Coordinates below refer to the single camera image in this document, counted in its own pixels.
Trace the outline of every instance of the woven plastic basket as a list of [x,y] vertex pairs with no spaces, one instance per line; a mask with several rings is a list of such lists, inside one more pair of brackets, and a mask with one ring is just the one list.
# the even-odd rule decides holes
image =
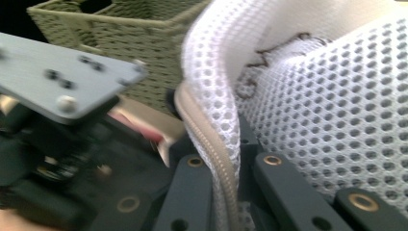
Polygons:
[[97,13],[82,13],[81,2],[52,0],[28,13],[52,44],[146,63],[148,78],[124,94],[166,112],[166,88],[182,78],[183,38],[210,0],[114,0]]

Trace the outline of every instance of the white fabric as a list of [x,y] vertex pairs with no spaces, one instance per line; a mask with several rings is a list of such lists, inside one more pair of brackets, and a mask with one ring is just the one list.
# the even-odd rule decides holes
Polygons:
[[[371,89],[366,88],[364,92],[356,92],[353,95],[354,97],[351,97],[352,94],[349,93],[348,85],[342,86],[344,82],[340,82],[342,81],[340,77],[333,80],[329,79],[333,77],[329,76],[331,70],[328,71],[327,69],[331,67],[325,59],[329,54],[337,55],[340,61],[335,61],[335,65],[340,68],[344,64],[345,66],[342,69],[347,72],[338,72],[338,70],[332,72],[335,75],[344,75],[342,78],[352,79],[357,72],[362,75],[361,83],[371,86],[371,82],[381,81],[382,79],[379,76],[378,79],[369,80],[367,72],[364,72],[368,71],[365,67],[360,69],[355,67],[355,65],[364,66],[368,64],[372,57],[357,62],[353,58],[369,54],[370,51],[364,46],[371,45],[376,46],[375,49],[380,49],[380,46],[384,46],[381,42],[387,39],[391,39],[392,42],[387,43],[387,46],[392,47],[393,50],[398,46],[401,46],[401,48],[397,49],[406,49],[402,47],[406,39],[404,38],[397,43],[398,38],[395,32],[385,36],[382,34],[381,36],[377,35],[379,39],[375,41],[368,40],[369,31],[361,32],[362,35],[354,34],[346,38],[343,38],[343,36],[376,18],[393,13],[395,10],[396,4],[392,0],[216,0],[210,5],[194,23],[186,38],[183,46],[183,68],[186,82],[195,93],[197,103],[202,107],[213,127],[223,137],[230,152],[231,161],[236,167],[237,178],[240,164],[240,131],[237,113],[240,111],[251,123],[263,146],[267,150],[276,150],[287,154],[297,164],[305,177],[321,192],[333,194],[339,187],[352,185],[375,189],[384,199],[398,206],[399,210],[407,215],[406,210],[408,210],[408,207],[406,206],[408,204],[406,204],[406,201],[408,199],[406,194],[408,194],[408,189],[406,178],[408,178],[408,174],[405,159],[401,159],[403,157],[399,152],[399,148],[403,146],[401,142],[404,141],[398,141],[394,146],[387,143],[386,155],[391,155],[392,151],[389,150],[391,149],[395,153],[393,157],[384,156],[371,159],[371,154],[365,154],[364,152],[368,152],[368,149],[374,147],[366,148],[363,143],[356,144],[355,138],[352,136],[356,136],[357,133],[351,132],[355,130],[355,128],[351,128],[351,126],[354,126],[351,122],[345,127],[333,128],[330,131],[322,131],[321,127],[316,129],[315,127],[318,126],[312,124],[313,122],[320,123],[325,116],[326,109],[318,109],[317,106],[321,100],[318,94],[326,93],[325,96],[327,96],[331,90],[335,94],[335,98],[324,99],[323,101],[327,103],[327,100],[333,100],[333,104],[344,104],[344,100],[346,102],[354,100],[351,103],[345,103],[350,106],[346,106],[344,111],[351,110],[346,112],[350,115],[348,119],[357,118],[352,115],[357,111],[351,105],[353,102],[358,103],[361,100],[357,100],[355,96],[359,93],[367,94]],[[386,20],[395,23],[392,18]],[[397,29],[398,26],[393,24],[393,30]],[[309,33],[311,37],[291,40],[291,38],[301,33]],[[360,38],[364,42],[356,44]],[[326,45],[325,43],[330,40],[334,40],[334,42]],[[348,42],[350,42],[349,47],[351,46],[354,50],[349,47],[343,48],[343,45]],[[362,50],[355,52],[355,49],[359,46],[362,46]],[[270,52],[261,52],[262,55],[256,52],[262,50],[270,50]],[[351,55],[340,59],[346,54],[345,50],[349,51]],[[375,53],[378,54],[375,57],[378,63],[382,61],[379,59],[386,59],[386,57],[396,62],[398,55],[398,53],[393,53],[383,54],[383,56],[380,55],[382,54],[381,50]],[[246,64],[259,64],[265,59],[269,61],[269,66],[244,68]],[[319,62],[324,63],[323,68],[309,67],[317,66]],[[299,73],[301,67],[303,67],[303,73]],[[374,70],[381,71],[380,67],[375,67]],[[311,77],[313,80],[308,82],[312,83],[310,84],[312,93],[309,93],[308,87],[303,86],[303,82],[299,80],[306,73],[313,73],[314,76]],[[390,78],[395,78],[397,75],[394,70],[387,73],[392,74]],[[318,86],[320,82],[324,83],[321,86],[323,90]],[[398,83],[393,82],[390,88],[397,88],[397,86]],[[344,94],[342,90],[347,90],[348,94]],[[308,94],[314,96],[314,98],[310,99],[310,102],[304,96]],[[301,108],[298,108],[298,106],[295,108],[296,101],[302,102]],[[363,99],[363,101],[367,106],[370,100]],[[380,100],[372,102],[372,104],[381,104],[381,102]],[[308,110],[311,112],[304,113],[307,111],[305,107],[309,107]],[[359,116],[363,116],[359,117],[362,120],[369,114],[361,113]],[[306,125],[302,125],[301,123],[305,119],[308,120],[308,124],[305,122]],[[294,138],[291,137],[293,133],[297,133],[299,140],[293,141]],[[306,134],[307,139],[301,139],[300,137],[303,135],[300,133]],[[340,150],[321,155],[316,153],[315,149],[309,151],[312,148],[317,148],[315,147],[316,141],[321,145],[321,148],[331,144],[334,145],[331,146],[332,149],[336,148],[335,145],[338,142],[331,143],[335,138],[327,141],[324,139],[329,139],[326,135],[336,137],[338,134],[340,134],[340,138],[342,136],[346,137],[345,140],[340,139],[342,140],[340,144],[345,145],[343,141],[347,141],[347,145],[352,142],[354,147],[360,145],[359,147],[362,149],[359,149],[359,151],[362,152],[353,151],[358,155],[347,153],[342,154],[343,157],[337,157],[340,152],[351,151],[349,147],[342,149],[341,145],[339,145]],[[375,136],[377,141],[384,137],[380,134],[372,136]],[[206,160],[206,153],[199,148],[200,144],[197,141],[195,144],[200,151],[200,155]],[[372,164],[377,167],[376,172],[372,173],[371,166],[366,165],[368,160],[372,161]],[[378,185],[374,188],[368,187],[370,184],[375,185],[377,183]],[[215,194],[222,194],[222,192],[216,189]],[[222,198],[222,196],[216,196],[216,203],[218,198]],[[217,207],[217,214],[221,218],[225,218],[225,209],[221,207]],[[228,227],[219,226],[218,228],[227,230]]]

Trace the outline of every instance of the beige zipper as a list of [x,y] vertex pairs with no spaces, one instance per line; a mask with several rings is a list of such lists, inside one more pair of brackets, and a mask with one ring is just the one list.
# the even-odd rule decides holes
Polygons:
[[230,230],[240,230],[238,223],[237,182],[228,150],[202,109],[194,101],[188,85],[183,82],[176,91],[175,104],[185,124],[191,129],[208,154],[219,176],[227,206]]

